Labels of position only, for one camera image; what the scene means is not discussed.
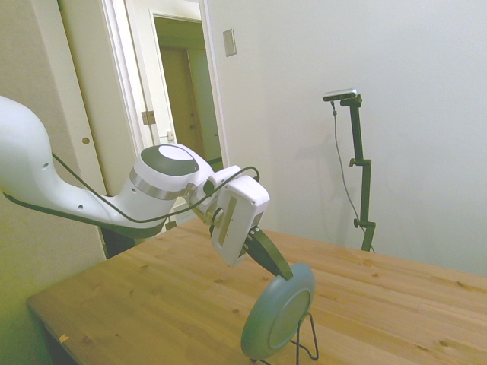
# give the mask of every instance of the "cable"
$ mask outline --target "cable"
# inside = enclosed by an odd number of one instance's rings
[[[357,209],[355,208],[355,205],[353,204],[352,198],[350,198],[349,189],[347,188],[347,184],[346,184],[346,181],[345,181],[345,174],[343,172],[342,156],[340,154],[340,149],[338,147],[338,138],[336,136],[336,114],[337,114],[337,112],[335,110],[335,103],[332,101],[331,104],[332,104],[332,108],[333,108],[333,120],[334,120],[334,123],[335,123],[335,146],[336,146],[336,153],[338,154],[338,160],[340,161],[340,170],[342,171],[343,187],[345,188],[345,192],[347,194],[347,198],[349,199],[350,205],[352,206],[353,211],[355,212],[355,217],[357,218],[357,221],[359,221],[360,218],[358,217]],[[360,227],[360,228],[362,229],[362,232],[364,232],[364,234],[365,234],[365,229],[363,227]],[[372,245],[371,245],[371,249],[372,249],[372,252],[375,253],[374,247]]]
[[[243,169],[241,169],[240,171],[238,171],[237,173],[233,174],[228,179],[226,179],[222,184],[220,184],[219,186],[217,186],[212,191],[211,194],[206,194],[203,198],[201,198],[195,204],[190,205],[187,208],[181,209],[180,211],[175,211],[174,213],[169,213],[169,214],[161,215],[160,217],[155,217],[155,218],[150,218],[150,219],[144,219],[144,220],[138,220],[138,219],[129,217],[123,211],[121,211],[120,209],[118,209],[115,205],[113,205],[112,203],[110,203],[109,201],[107,201],[102,195],[100,195],[97,192],[95,192],[94,189],[91,188],[91,186],[89,186],[80,176],[78,176],[72,169],[70,169],[69,166],[66,165],[54,153],[53,153],[53,157],[61,164],[61,166],[63,166],[70,174],[72,174],[73,177],[77,179],[77,181],[79,181],[86,189],[88,189],[90,192],[92,192],[103,203],[105,203],[106,205],[110,206],[113,210],[115,210],[117,213],[119,213],[120,215],[122,215],[122,217],[124,217],[125,219],[127,219],[127,220],[129,220],[131,222],[134,222],[134,223],[149,223],[149,222],[159,221],[161,219],[166,219],[168,217],[172,217],[174,215],[184,213],[185,211],[190,211],[191,209],[193,209],[193,208],[197,207],[198,205],[200,205],[201,203],[203,203],[206,199],[208,199],[209,197],[211,197],[213,194],[215,194],[218,190],[220,190],[221,188],[223,188],[225,185],[227,185],[231,180],[235,179],[238,175],[240,175],[241,173],[243,173],[243,172],[245,172],[247,170],[253,170],[256,173],[256,176],[254,177],[254,179],[257,182],[260,180],[260,174],[259,174],[259,171],[258,171],[257,168],[255,168],[253,166],[244,167]]]

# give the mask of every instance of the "wood grain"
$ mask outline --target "wood grain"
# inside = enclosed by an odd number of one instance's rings
[[[487,278],[267,232],[317,279],[320,359],[301,364],[487,364]],[[250,365],[246,318],[273,276],[229,268],[197,220],[29,299],[79,364]],[[312,348],[309,325],[302,341]],[[268,359],[295,363],[288,344]]]

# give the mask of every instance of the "plate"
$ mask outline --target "plate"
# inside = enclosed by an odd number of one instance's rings
[[[310,267],[302,262],[291,266],[293,277],[282,276],[264,290],[250,311],[242,331],[242,352],[263,360],[279,352],[296,334],[301,317],[313,301],[315,281]]]

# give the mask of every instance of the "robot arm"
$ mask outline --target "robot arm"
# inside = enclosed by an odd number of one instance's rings
[[[275,275],[291,269],[257,227],[269,194],[237,167],[217,173],[181,144],[143,150],[120,194],[101,197],[62,180],[42,122],[25,106],[0,97],[0,190],[11,201],[49,214],[107,227],[126,236],[159,233],[178,197],[210,225],[212,243],[230,266],[249,253]]]

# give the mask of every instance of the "white door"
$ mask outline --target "white door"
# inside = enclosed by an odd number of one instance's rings
[[[185,0],[126,0],[132,40],[149,111],[154,111],[161,143],[172,142],[174,126],[159,52],[154,17],[172,17],[199,21],[199,5]]]
[[[199,121],[201,123],[203,145],[205,146],[205,157],[207,161],[221,160],[221,148],[206,52],[201,49],[188,49],[188,59],[196,107],[198,108]]]

